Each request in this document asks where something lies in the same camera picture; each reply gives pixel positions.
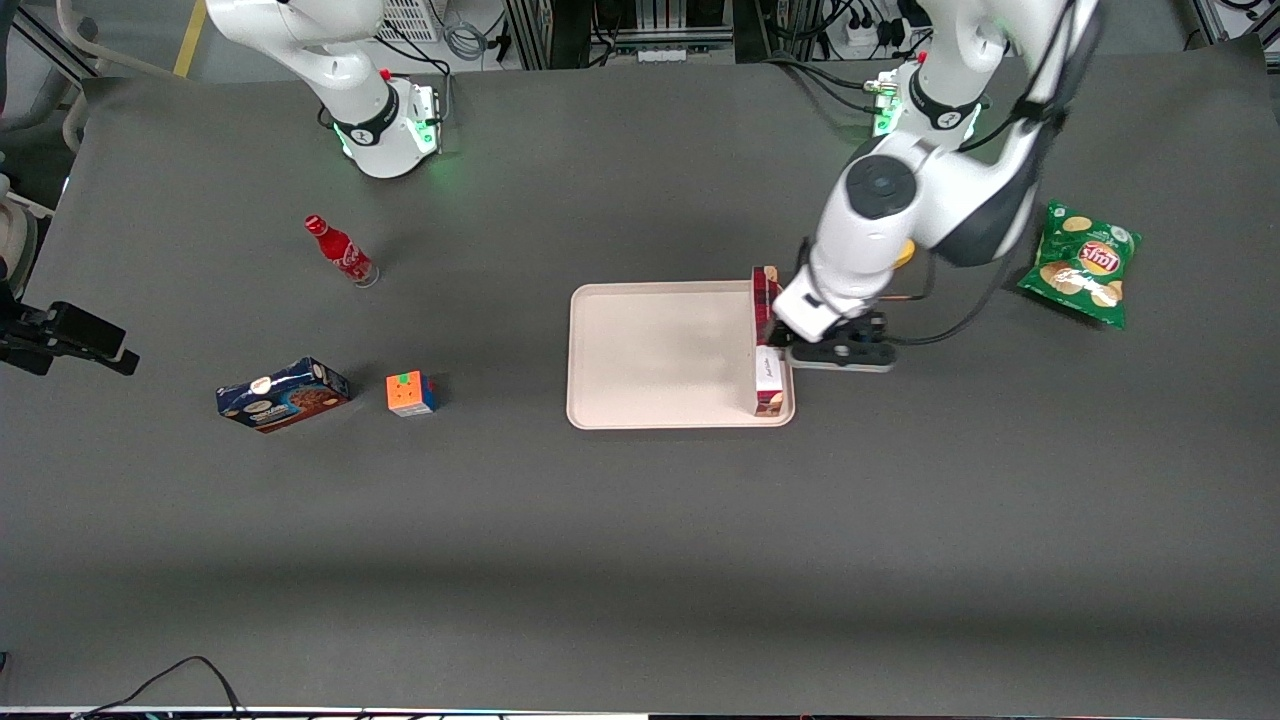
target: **robotic arm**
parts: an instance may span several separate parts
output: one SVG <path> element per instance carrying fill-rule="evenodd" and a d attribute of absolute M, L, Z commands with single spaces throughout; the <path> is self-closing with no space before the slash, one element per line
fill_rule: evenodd
<path fill-rule="evenodd" d="M 957 266 L 1012 249 L 1101 29 L 1098 0 L 922 5 L 934 18 L 934 50 L 909 73 L 899 128 L 850 160 L 808 256 L 773 305 L 785 324 L 774 338 L 797 366 L 888 370 L 892 348 L 870 314 L 908 238 Z M 1001 32 L 1021 45 L 1032 78 L 1000 159 L 987 165 L 952 149 L 1005 53 Z"/>
<path fill-rule="evenodd" d="M 206 0 L 228 40 L 298 74 L 333 115 L 343 152 L 367 176 L 402 176 L 439 147 L 430 87 L 379 73 L 355 42 L 378 35 L 383 0 Z"/>

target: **tray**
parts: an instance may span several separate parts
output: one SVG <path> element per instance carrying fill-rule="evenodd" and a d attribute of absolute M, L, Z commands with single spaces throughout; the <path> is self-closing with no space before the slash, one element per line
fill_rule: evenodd
<path fill-rule="evenodd" d="M 564 413 L 584 430 L 777 428 L 755 416 L 750 281 L 586 284 L 570 302 Z"/>

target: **black cable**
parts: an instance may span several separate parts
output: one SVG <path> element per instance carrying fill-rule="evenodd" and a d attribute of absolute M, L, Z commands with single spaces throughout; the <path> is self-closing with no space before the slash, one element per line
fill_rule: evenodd
<path fill-rule="evenodd" d="M 1009 128 L 1009 126 L 1014 124 L 1016 120 L 1018 120 L 1018 118 L 1015 118 L 1014 115 L 1006 117 L 1000 123 L 1000 126 L 996 127 L 996 129 L 988 132 L 986 136 L 982 137 L 982 140 L 974 140 L 972 142 L 965 142 L 964 145 L 961 145 L 960 147 L 957 147 L 956 151 L 957 152 L 968 152 L 970 150 L 977 150 L 977 149 L 982 147 L 983 145 L 987 145 L 992 140 L 996 140 L 997 137 L 1000 137 L 1000 133 L 1005 132 L 1005 129 Z"/>
<path fill-rule="evenodd" d="M 782 37 L 783 40 L 790 40 L 796 42 L 800 40 L 813 40 L 822 35 L 827 28 L 829 28 L 840 15 L 845 14 L 845 10 L 852 10 L 854 0 L 833 0 L 831 6 L 831 14 L 818 22 L 817 26 L 808 29 L 799 29 L 796 27 L 786 28 L 777 23 L 777 20 L 765 18 L 764 28 L 768 29 L 773 36 Z"/>
<path fill-rule="evenodd" d="M 230 705 L 230 707 L 232 707 L 232 715 L 236 717 L 236 720 L 241 720 L 241 708 L 243 708 L 246 712 L 248 712 L 248 708 L 244 707 L 244 703 L 242 703 L 239 701 L 239 698 L 236 696 L 236 691 L 232 689 L 232 684 L 227 680 L 227 675 L 223 675 L 223 671 L 219 670 L 218 666 L 214 665 L 207 657 L 202 656 L 202 655 L 192 655 L 191 657 L 184 657 L 184 659 L 179 660 L 178 662 L 174 662 L 173 665 L 170 665 L 168 669 L 161 670 L 160 673 L 152 675 L 151 679 L 148 679 L 146 683 L 142 683 L 141 685 L 138 685 L 138 689 L 136 689 L 132 693 L 129 693 L 129 697 L 125 697 L 123 700 L 118 700 L 115 702 L 109 702 L 106 705 L 101 705 L 99 707 L 95 707 L 93 710 L 90 710 L 88 712 L 86 712 L 83 715 L 76 716 L 76 720 L 92 720 L 92 717 L 95 715 L 97 715 L 99 712 L 110 710 L 113 707 L 119 707 L 122 705 L 128 705 L 129 702 L 133 701 L 133 698 L 138 697 L 147 688 L 150 688 L 156 680 L 160 680 L 161 678 L 164 678 L 169 673 L 173 673 L 174 670 L 177 670 L 178 667 L 182 667 L 183 665 L 186 665 L 188 662 L 201 662 L 201 664 L 205 665 L 205 667 L 209 667 L 214 673 L 214 675 L 218 676 L 218 682 L 221 683 L 221 685 L 223 685 L 223 693 L 227 694 L 227 702 L 228 702 L 228 705 Z"/>
<path fill-rule="evenodd" d="M 1016 246 L 1010 247 L 1009 252 L 1005 254 L 1005 259 L 1000 263 L 1000 269 L 997 269 L 996 274 L 991 278 L 991 284 L 988 284 L 987 290 L 983 291 L 977 305 L 974 305 L 973 309 L 969 310 L 969 314 L 961 318 L 959 323 L 951 325 L 950 329 L 929 337 L 884 336 L 884 341 L 892 345 L 901 345 L 904 347 L 920 347 L 923 345 L 933 345 L 945 340 L 951 340 L 952 337 L 960 334 L 965 328 L 973 324 L 975 319 L 978 319 L 978 315 L 982 314 L 982 310 L 988 302 L 991 302 L 991 299 L 996 296 L 996 291 L 1000 290 L 1001 284 L 1004 284 L 1005 275 L 1009 274 L 1009 265 L 1014 259 L 1014 250 L 1016 250 Z"/>
<path fill-rule="evenodd" d="M 604 47 L 604 55 L 600 55 L 599 58 L 591 60 L 590 63 L 586 64 L 586 67 L 594 68 L 594 67 L 599 65 L 599 67 L 603 68 L 604 64 L 609 61 L 609 54 L 613 53 L 614 50 L 617 50 L 617 47 L 618 47 L 618 33 L 621 31 L 622 31 L 622 14 L 618 13 L 618 22 L 613 24 L 613 32 L 609 33 L 609 37 L 605 38 L 605 41 L 604 41 L 604 45 L 605 45 L 605 47 Z M 596 36 L 599 36 L 599 28 L 596 28 Z"/>
<path fill-rule="evenodd" d="M 767 63 L 769 65 L 785 65 L 787 68 L 795 68 L 795 69 L 797 69 L 800 72 L 820 77 L 822 79 L 829 82 L 831 85 L 836 85 L 836 86 L 840 86 L 840 87 L 847 87 L 849 90 L 861 90 L 863 88 L 863 83 L 860 83 L 860 82 L 851 81 L 851 79 L 845 79 L 845 78 L 841 78 L 841 77 L 836 77 L 836 76 L 828 73 L 827 70 L 824 70 L 824 69 L 822 69 L 822 68 L 819 68 L 817 65 L 810 65 L 809 63 L 801 63 L 800 60 L 796 60 L 795 58 L 792 58 L 792 56 L 790 56 L 790 55 L 787 55 L 785 53 L 783 54 L 774 53 L 773 58 L 765 58 L 764 60 L 760 60 L 760 61 L 762 63 Z"/>
<path fill-rule="evenodd" d="M 1036 65 L 1036 72 L 1033 72 L 1030 79 L 1027 81 L 1027 90 L 1024 90 L 1023 94 L 1018 96 L 1018 100 L 1014 102 L 1014 108 L 1016 108 L 1016 106 L 1021 105 L 1023 102 L 1025 102 L 1027 99 L 1028 99 L 1028 96 L 1036 88 L 1036 83 L 1039 82 L 1039 76 L 1044 70 L 1044 65 L 1048 63 L 1048 56 L 1050 56 L 1051 53 L 1053 53 L 1053 49 L 1057 47 L 1057 41 L 1062 36 L 1062 27 L 1066 24 L 1068 13 L 1070 13 L 1070 15 L 1073 18 L 1073 22 L 1071 22 L 1073 31 L 1071 32 L 1074 32 L 1074 26 L 1075 26 L 1075 22 L 1074 22 L 1074 18 L 1075 18 L 1075 0 L 1068 0 L 1066 4 L 1062 5 L 1061 14 L 1059 14 L 1059 17 L 1057 17 L 1057 23 L 1053 26 L 1053 36 L 1050 38 L 1048 47 L 1044 49 L 1044 55 L 1041 56 L 1039 64 Z M 1070 51 L 1071 51 L 1071 40 L 1070 40 L 1070 37 L 1068 37 L 1064 41 L 1064 44 L 1066 45 L 1066 47 L 1064 50 L 1065 54 L 1064 54 L 1064 58 L 1062 58 L 1062 67 L 1059 68 L 1059 73 L 1057 73 L 1059 74 L 1059 85 L 1061 85 L 1062 76 L 1066 73 L 1066 61 L 1069 60 L 1069 55 L 1068 54 L 1070 54 Z M 1014 111 L 1010 110 L 1009 114 L 1005 115 L 1005 119 L 1000 123 L 1000 126 L 996 127 L 996 129 L 991 131 L 989 133 L 987 133 L 980 140 L 975 140 L 975 141 L 966 142 L 966 143 L 961 145 L 957 149 L 957 151 L 959 152 L 969 152 L 970 150 L 977 150 L 978 147 L 982 147 L 983 145 L 987 145 L 988 142 L 991 142 L 992 140 L 995 140 L 996 137 L 998 137 L 1000 133 L 1005 132 L 1006 128 L 1009 128 L 1011 124 L 1014 124 L 1019 119 L 1021 119 L 1021 118 L 1019 115 L 1015 115 Z"/>
<path fill-rule="evenodd" d="M 463 20 L 462 15 L 456 10 L 454 14 L 458 15 L 458 22 L 451 26 L 440 17 L 440 12 L 435 9 L 435 3 L 428 3 L 426 5 L 431 8 L 431 15 L 440 24 L 440 35 L 443 36 L 444 45 L 460 60 L 474 61 L 483 59 L 484 54 L 489 51 L 489 33 L 493 32 L 493 28 L 498 27 L 498 23 L 506 15 L 506 13 L 499 14 L 498 19 L 493 20 L 493 24 L 489 26 L 489 29 L 480 32 L 480 28 Z"/>
<path fill-rule="evenodd" d="M 914 56 L 915 56 L 915 51 L 916 51 L 916 50 L 919 50 L 919 49 L 920 49 L 920 46 L 922 46 L 922 45 L 924 45 L 924 42 L 925 42 L 927 40 L 929 40 L 931 37 L 933 37 L 933 31 L 932 31 L 932 29 L 927 29 L 927 31 L 924 31 L 924 32 L 923 32 L 923 33 L 920 35 L 920 37 L 919 37 L 919 38 L 916 38 L 916 41 L 915 41 L 915 45 L 911 45 L 911 46 L 910 46 L 910 47 L 908 47 L 906 50 L 900 50 L 900 51 L 897 51 L 897 53 L 893 53 L 893 56 L 895 56 L 895 58 L 914 58 Z"/>
<path fill-rule="evenodd" d="M 916 300 L 927 300 L 933 295 L 933 286 L 938 281 L 938 256 L 933 252 L 928 254 L 925 258 L 925 270 L 924 270 L 924 287 L 916 295 L 882 295 L 877 300 L 881 302 L 915 302 Z"/>
<path fill-rule="evenodd" d="M 858 0 L 858 4 L 863 6 L 863 13 L 867 15 L 867 23 L 868 24 L 869 23 L 874 23 L 876 20 L 872 19 L 872 12 L 867 8 L 867 0 Z M 861 23 L 858 23 L 858 26 L 859 27 L 867 27 L 867 26 L 863 26 Z"/>
<path fill-rule="evenodd" d="M 447 60 L 436 60 L 435 58 L 431 58 L 430 55 L 428 55 L 412 40 L 410 40 L 408 36 L 404 35 L 403 31 L 401 31 L 401 28 L 396 27 L 394 24 L 389 24 L 389 23 L 387 24 L 387 27 L 392 28 L 392 32 L 394 32 L 401 40 L 403 40 L 406 45 L 408 45 L 410 47 L 412 47 L 413 51 L 417 53 L 417 56 L 410 55 L 408 53 L 401 50 L 399 47 L 396 47 L 390 42 L 387 42 L 385 40 L 383 40 L 381 37 L 378 37 L 375 35 L 374 40 L 376 40 L 378 42 L 380 42 L 383 45 L 383 47 L 387 47 L 392 53 L 396 53 L 396 54 L 398 54 L 398 55 L 401 55 L 403 58 L 408 58 L 410 60 L 417 60 L 419 63 L 430 63 L 431 65 L 435 67 L 435 69 L 440 70 L 442 74 L 448 76 L 448 74 L 453 73 L 453 68 L 449 67 L 449 63 Z"/>
<path fill-rule="evenodd" d="M 827 95 L 832 96 L 836 100 L 836 102 L 840 102 L 841 105 L 844 105 L 845 108 L 849 108 L 850 110 L 858 110 L 859 113 L 867 113 L 869 115 L 874 115 L 874 114 L 879 113 L 879 110 L 877 110 L 876 108 L 872 108 L 869 105 L 858 105 L 856 102 L 850 102 L 849 100 L 845 100 L 844 97 L 841 97 L 840 94 L 836 92 L 835 88 L 832 88 L 826 82 L 823 82 L 823 79 L 820 79 L 820 78 L 823 78 L 823 76 L 827 76 L 828 73 L 824 73 L 824 72 L 819 70 L 818 68 L 812 68 L 812 67 L 806 65 L 805 63 L 800 63 L 800 61 L 796 61 L 796 60 L 787 60 L 787 61 L 778 61 L 778 60 L 785 60 L 785 58 L 769 58 L 769 59 L 765 59 L 765 60 L 762 60 L 762 61 L 767 63 L 767 64 L 771 64 L 771 65 L 780 65 L 780 67 L 786 67 L 786 68 L 795 68 L 795 69 L 797 69 L 797 70 L 808 74 L 809 79 L 815 86 L 818 86 Z"/>
<path fill-rule="evenodd" d="M 401 31 L 401 28 L 398 28 L 398 27 L 396 27 L 394 24 L 390 24 L 390 23 L 387 23 L 387 27 L 392 28 L 392 32 L 394 32 L 397 36 L 399 36 L 401 40 L 403 40 L 410 47 L 412 47 L 419 54 L 419 56 L 415 58 L 413 55 L 410 55 L 408 53 L 404 53 L 399 47 L 396 47 L 390 42 L 387 42 L 385 40 L 383 40 L 381 37 L 379 37 L 379 36 L 375 35 L 374 40 L 376 40 L 378 42 L 380 42 L 383 45 L 383 47 L 387 47 L 388 50 L 390 50 L 390 51 L 393 51 L 393 53 L 396 53 L 398 55 L 408 58 L 410 60 L 417 60 L 419 63 L 430 63 L 435 69 L 440 70 L 440 73 L 444 74 L 444 94 L 443 94 L 444 95 L 444 109 L 440 110 L 440 117 L 435 122 L 436 123 L 443 123 L 444 120 L 449 119 L 449 113 L 453 111 L 453 68 L 449 67 L 448 61 L 445 61 L 445 60 L 436 60 L 436 59 L 431 58 L 430 55 L 428 55 L 426 51 L 424 51 L 412 40 L 410 40 L 408 36 L 404 35 L 403 31 Z"/>

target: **coca-cola bottle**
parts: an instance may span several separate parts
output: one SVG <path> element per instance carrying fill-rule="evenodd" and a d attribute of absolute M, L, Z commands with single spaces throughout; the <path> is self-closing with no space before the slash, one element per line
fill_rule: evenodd
<path fill-rule="evenodd" d="M 378 282 L 381 273 L 378 265 L 365 255 L 347 233 L 330 228 L 320 215 L 311 215 L 306 219 L 307 231 L 316 237 L 320 243 L 320 252 L 338 266 L 356 287 L 369 287 Z"/>

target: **chip bag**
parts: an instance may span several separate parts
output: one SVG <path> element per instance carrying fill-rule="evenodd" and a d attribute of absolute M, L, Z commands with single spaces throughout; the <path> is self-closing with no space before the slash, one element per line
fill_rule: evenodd
<path fill-rule="evenodd" d="M 1018 287 L 1124 328 L 1124 273 L 1142 236 L 1053 200 L 1036 265 Z"/>

